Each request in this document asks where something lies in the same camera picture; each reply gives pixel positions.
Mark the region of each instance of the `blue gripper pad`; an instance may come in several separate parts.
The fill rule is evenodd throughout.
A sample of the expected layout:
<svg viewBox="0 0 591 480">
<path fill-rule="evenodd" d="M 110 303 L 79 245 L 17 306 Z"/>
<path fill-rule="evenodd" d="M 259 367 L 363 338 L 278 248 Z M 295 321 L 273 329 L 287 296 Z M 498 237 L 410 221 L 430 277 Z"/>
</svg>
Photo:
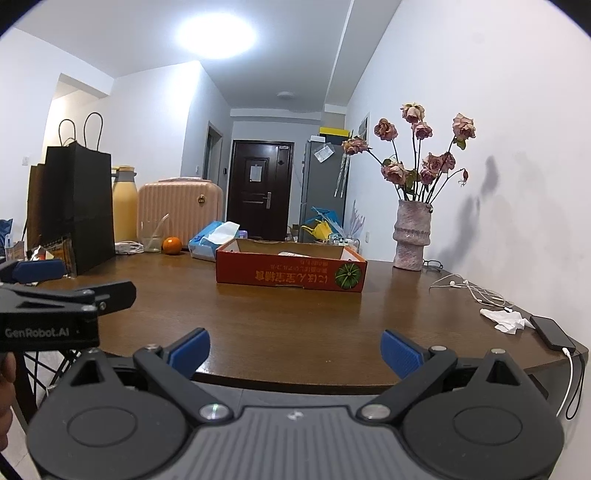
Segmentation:
<svg viewBox="0 0 591 480">
<path fill-rule="evenodd" d="M 190 379 L 195 370 L 207 360 L 210 345 L 209 332 L 198 328 L 165 348 L 163 360 Z"/>
<path fill-rule="evenodd" d="M 13 280 L 26 284 L 36 281 L 58 280 L 66 275 L 66 266 L 59 258 L 19 262 L 12 271 Z"/>
<path fill-rule="evenodd" d="M 382 359 L 401 379 L 427 360 L 428 351 L 403 336 L 386 330 L 380 342 Z"/>
</svg>

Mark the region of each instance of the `dried rose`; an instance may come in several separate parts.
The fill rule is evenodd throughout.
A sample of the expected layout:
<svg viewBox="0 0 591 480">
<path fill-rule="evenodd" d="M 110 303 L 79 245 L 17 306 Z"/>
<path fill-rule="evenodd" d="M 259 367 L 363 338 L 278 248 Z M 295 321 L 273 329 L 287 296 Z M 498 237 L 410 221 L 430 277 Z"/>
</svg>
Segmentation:
<svg viewBox="0 0 591 480">
<path fill-rule="evenodd" d="M 418 176 L 423 185 L 431 185 L 433 183 L 433 180 L 437 178 L 437 176 L 433 175 L 433 173 L 431 173 L 431 171 L 428 168 L 423 168 L 421 172 L 418 174 Z"/>
<path fill-rule="evenodd" d="M 380 140 L 386 140 L 390 142 L 398 136 L 396 127 L 393 126 L 387 119 L 381 118 L 378 124 L 374 127 L 374 133 L 380 138 Z"/>
<path fill-rule="evenodd" d="M 443 167 L 443 159 L 441 157 L 436 157 L 429 152 L 429 155 L 423 160 L 423 166 L 433 175 L 439 175 L 439 172 L 441 172 L 441 168 Z"/>
<path fill-rule="evenodd" d="M 468 171 L 464 168 L 464 173 L 462 174 L 462 179 L 458 181 L 458 183 L 463 187 L 466 182 L 468 181 Z"/>
<path fill-rule="evenodd" d="M 425 122 L 414 124 L 413 130 L 417 140 L 425 140 L 426 138 L 433 136 L 433 129 Z"/>
<path fill-rule="evenodd" d="M 404 185 L 407 171 L 400 162 L 394 161 L 390 165 L 382 166 L 382 175 L 385 180 L 391 181 L 396 185 Z"/>
<path fill-rule="evenodd" d="M 415 124 L 425 118 L 425 109 L 416 103 L 405 103 L 402 107 L 402 118 L 409 124 Z"/>
<path fill-rule="evenodd" d="M 442 173 L 447 173 L 450 170 L 453 170 L 456 167 L 456 159 L 453 158 L 453 155 L 449 152 L 445 152 L 441 159 L 443 160 L 443 166 L 441 167 Z"/>
<path fill-rule="evenodd" d="M 457 114 L 453 119 L 453 134 L 461 142 L 467 138 L 476 138 L 476 127 L 474 127 L 474 120 L 463 116 L 461 113 Z"/>
<path fill-rule="evenodd" d="M 349 138 L 343 142 L 343 148 L 347 155 L 355 155 L 357 153 L 369 150 L 368 143 L 359 137 Z"/>
</svg>

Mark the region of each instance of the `wooden table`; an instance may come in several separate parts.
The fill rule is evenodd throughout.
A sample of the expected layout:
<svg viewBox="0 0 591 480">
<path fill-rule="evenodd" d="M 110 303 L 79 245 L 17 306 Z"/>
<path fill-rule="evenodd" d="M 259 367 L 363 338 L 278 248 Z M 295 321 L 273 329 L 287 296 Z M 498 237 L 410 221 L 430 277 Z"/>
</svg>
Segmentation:
<svg viewBox="0 0 591 480">
<path fill-rule="evenodd" d="M 380 356 L 385 329 L 424 347 L 445 345 L 459 356 L 482 357 L 491 348 L 504 348 L 528 373 L 566 362 L 532 329 L 516 335 L 495 330 L 466 290 L 429 291 L 441 276 L 370 261 L 362 294 L 252 287 L 216 283 L 215 265 L 188 254 L 142 254 L 44 287 L 132 280 L 138 290 L 134 306 L 100 319 L 101 348 L 127 356 L 204 327 L 212 348 L 196 379 L 239 388 L 379 393 L 398 380 Z"/>
</svg>

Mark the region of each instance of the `suitcase handle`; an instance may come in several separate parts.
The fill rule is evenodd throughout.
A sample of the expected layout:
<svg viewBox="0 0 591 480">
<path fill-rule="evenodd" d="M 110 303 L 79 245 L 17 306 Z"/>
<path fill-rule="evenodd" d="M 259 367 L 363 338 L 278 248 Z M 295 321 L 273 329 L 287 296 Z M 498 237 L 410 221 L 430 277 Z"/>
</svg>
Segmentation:
<svg viewBox="0 0 591 480">
<path fill-rule="evenodd" d="M 158 183 L 169 181 L 207 181 L 211 183 L 211 180 L 203 180 L 201 177 L 173 177 L 171 179 L 159 180 Z"/>
</svg>

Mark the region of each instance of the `ceiling lamp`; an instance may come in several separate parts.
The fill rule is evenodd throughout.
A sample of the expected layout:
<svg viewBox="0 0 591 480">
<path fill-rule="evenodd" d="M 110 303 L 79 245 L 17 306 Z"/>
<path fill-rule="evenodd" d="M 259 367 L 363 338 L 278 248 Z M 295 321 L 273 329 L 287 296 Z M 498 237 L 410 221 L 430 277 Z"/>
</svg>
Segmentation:
<svg viewBox="0 0 591 480">
<path fill-rule="evenodd" d="M 296 94 L 293 92 L 279 92 L 277 94 L 277 98 L 281 100 L 293 100 L 296 97 Z"/>
<path fill-rule="evenodd" d="M 254 45 L 254 30 L 230 14 L 206 14 L 187 20 L 178 31 L 178 43 L 203 59 L 227 59 Z"/>
</svg>

